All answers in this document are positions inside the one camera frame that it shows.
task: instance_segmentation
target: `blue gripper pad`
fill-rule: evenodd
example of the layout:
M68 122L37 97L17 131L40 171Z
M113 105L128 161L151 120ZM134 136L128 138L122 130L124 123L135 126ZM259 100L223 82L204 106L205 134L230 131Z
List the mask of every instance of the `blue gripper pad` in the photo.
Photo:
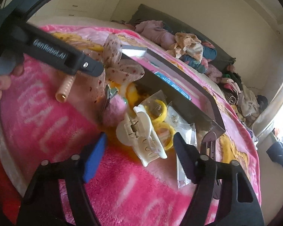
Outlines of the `blue gripper pad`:
M106 142L107 135L101 133L99 140L94 145L89 144L83 148L81 158L84 161L85 169L82 178L85 183L95 176L104 155Z

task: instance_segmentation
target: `white cabinet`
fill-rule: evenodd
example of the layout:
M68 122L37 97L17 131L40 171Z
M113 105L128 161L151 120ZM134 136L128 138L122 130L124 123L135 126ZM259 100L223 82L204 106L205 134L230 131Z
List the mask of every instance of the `white cabinet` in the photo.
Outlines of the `white cabinet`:
M119 0L52 0L44 5L37 16L75 16L109 20Z

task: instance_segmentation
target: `open box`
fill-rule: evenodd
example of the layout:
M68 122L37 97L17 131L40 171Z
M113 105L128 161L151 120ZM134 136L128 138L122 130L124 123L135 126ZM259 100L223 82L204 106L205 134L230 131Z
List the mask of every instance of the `open box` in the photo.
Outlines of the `open box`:
M131 58L145 69L135 84L152 95L162 90L166 101L197 130L213 131L217 138L225 132L224 123L213 96L175 65L145 47L122 46L122 58Z

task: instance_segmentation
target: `blue label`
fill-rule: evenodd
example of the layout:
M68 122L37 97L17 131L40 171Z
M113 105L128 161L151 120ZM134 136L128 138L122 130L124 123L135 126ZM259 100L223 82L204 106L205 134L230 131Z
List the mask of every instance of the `blue label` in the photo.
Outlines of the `blue label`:
M169 78L167 78L166 76L164 76L162 73L160 72L155 72L154 73L156 76L158 76L160 79L162 79L164 82L166 82L167 84L169 84L172 88L176 89L178 92L180 92L183 96L185 96L188 100L191 101L191 97L190 95L188 95L185 91L183 91L183 89L181 89L179 86L177 86L174 82L172 82Z

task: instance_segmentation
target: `drawer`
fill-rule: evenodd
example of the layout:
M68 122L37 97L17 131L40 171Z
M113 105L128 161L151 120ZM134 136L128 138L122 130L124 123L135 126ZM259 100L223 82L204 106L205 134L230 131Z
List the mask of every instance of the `drawer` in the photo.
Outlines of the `drawer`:
M57 9L55 11L56 16L69 16L69 17L88 17L87 12L76 11L70 9Z
M77 1L69 1L69 0L59 0L58 9L69 9L69 10L77 10L77 11L88 11L88 4L77 2Z

